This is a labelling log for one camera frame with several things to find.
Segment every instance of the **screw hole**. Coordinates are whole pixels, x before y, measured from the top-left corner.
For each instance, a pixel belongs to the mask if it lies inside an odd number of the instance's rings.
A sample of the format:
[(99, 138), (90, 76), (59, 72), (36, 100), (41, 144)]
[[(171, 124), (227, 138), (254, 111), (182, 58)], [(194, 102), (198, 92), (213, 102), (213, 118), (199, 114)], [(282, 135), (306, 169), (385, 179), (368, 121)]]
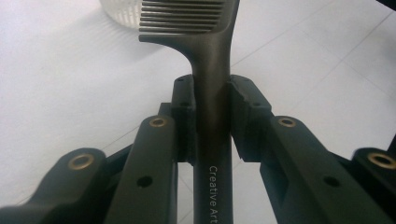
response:
[(137, 180), (136, 184), (139, 188), (145, 189), (146, 187), (148, 187), (152, 184), (152, 178), (150, 176), (140, 177)]
[(296, 122), (292, 119), (280, 119), (278, 123), (288, 128), (292, 128), (296, 126)]
[(162, 118), (152, 119), (149, 122), (149, 125), (151, 125), (151, 127), (155, 127), (155, 128), (160, 128), (162, 126), (165, 126), (165, 124), (166, 124), (166, 119), (162, 119)]
[(396, 160), (386, 154), (372, 152), (367, 157), (370, 162), (379, 167), (396, 170)]
[(338, 187), (341, 186), (340, 181), (338, 181), (336, 178), (334, 178), (334, 177), (332, 177), (332, 176), (325, 176), (325, 177), (323, 178), (323, 181), (324, 181), (327, 185), (329, 185), (329, 186), (331, 186), (331, 187), (333, 187), (333, 188), (338, 188)]
[(82, 170), (90, 166), (93, 161), (93, 155), (84, 153), (70, 160), (68, 163), (68, 167), (71, 170)]

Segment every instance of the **brass insert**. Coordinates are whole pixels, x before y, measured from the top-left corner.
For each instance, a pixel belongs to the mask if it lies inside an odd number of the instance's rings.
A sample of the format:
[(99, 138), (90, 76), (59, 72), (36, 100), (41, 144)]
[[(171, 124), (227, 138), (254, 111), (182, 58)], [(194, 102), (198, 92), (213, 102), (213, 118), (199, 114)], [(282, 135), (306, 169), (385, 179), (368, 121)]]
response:
[(278, 123), (279, 123), (280, 125), (285, 126), (285, 127), (288, 127), (288, 128), (293, 128), (293, 127), (295, 127), (296, 124), (297, 124), (296, 121), (294, 121), (294, 120), (292, 120), (292, 119), (286, 119), (286, 118), (280, 119), (280, 120), (278, 121)]
[(84, 153), (71, 159), (68, 163), (68, 167), (70, 170), (82, 170), (90, 166), (93, 161), (93, 155)]
[(367, 158), (377, 166), (385, 169), (396, 170), (396, 160), (386, 154), (372, 152), (367, 156)]
[(149, 122), (149, 125), (151, 125), (151, 127), (154, 127), (154, 128), (161, 128), (166, 125), (166, 122), (167, 122), (166, 119), (156, 118), (156, 119), (152, 119)]

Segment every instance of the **black shaft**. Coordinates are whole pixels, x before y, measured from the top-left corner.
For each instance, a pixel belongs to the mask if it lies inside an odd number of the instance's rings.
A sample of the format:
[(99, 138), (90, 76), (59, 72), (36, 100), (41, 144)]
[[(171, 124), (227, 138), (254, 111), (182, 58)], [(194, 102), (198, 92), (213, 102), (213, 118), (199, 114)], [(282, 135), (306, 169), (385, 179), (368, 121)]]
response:
[(195, 224), (233, 223), (230, 65), (229, 53), (221, 54), (213, 52), (205, 57), (205, 62), (192, 68), (197, 104)]

